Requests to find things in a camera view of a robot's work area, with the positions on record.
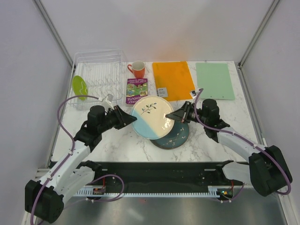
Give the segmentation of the cream blue leaf plate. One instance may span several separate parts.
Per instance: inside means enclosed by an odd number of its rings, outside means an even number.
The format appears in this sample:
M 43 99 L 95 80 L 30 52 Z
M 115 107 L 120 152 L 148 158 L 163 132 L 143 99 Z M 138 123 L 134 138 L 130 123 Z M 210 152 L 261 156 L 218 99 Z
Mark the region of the cream blue leaf plate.
M 137 120 L 132 123 L 133 130 L 140 136 L 156 140 L 166 136 L 172 130 L 174 121 L 166 117 L 173 112 L 173 107 L 158 96 L 147 96 L 138 100 L 131 115 Z

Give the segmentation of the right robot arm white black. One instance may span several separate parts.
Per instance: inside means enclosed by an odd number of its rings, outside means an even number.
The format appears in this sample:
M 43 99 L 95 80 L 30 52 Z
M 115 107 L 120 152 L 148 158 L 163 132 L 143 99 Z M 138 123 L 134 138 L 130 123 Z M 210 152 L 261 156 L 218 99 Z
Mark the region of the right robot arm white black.
M 223 185 L 230 180 L 237 180 L 252 185 L 261 196 L 274 192 L 280 195 L 290 194 L 293 178 L 280 148 L 256 144 L 237 133 L 220 118 L 216 100 L 204 100 L 201 108 L 186 101 L 180 109 L 166 117 L 181 123 L 193 121 L 201 124 L 210 139 L 230 148 L 247 161 L 246 164 L 225 162 L 215 172 L 217 183 Z

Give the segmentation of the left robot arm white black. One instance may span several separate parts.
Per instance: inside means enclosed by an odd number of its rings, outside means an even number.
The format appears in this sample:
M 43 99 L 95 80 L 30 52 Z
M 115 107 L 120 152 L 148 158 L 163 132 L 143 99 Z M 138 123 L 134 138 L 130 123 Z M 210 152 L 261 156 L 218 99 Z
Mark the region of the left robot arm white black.
M 117 105 L 108 111 L 101 105 L 91 107 L 68 153 L 38 181 L 26 184 L 25 210 L 31 214 L 30 223 L 34 217 L 55 222 L 76 192 L 89 183 L 99 184 L 103 179 L 100 165 L 89 161 L 80 169 L 77 166 L 100 143 L 103 132 L 122 129 L 136 120 Z

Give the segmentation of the dark blue floral plate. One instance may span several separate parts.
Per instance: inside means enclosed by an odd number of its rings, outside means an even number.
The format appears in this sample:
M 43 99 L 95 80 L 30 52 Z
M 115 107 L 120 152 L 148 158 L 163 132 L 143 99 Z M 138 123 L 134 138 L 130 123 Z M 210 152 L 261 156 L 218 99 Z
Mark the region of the dark blue floral plate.
M 172 150 L 182 146 L 189 137 L 189 125 L 175 122 L 171 131 L 164 137 L 150 140 L 152 144 L 164 150 Z

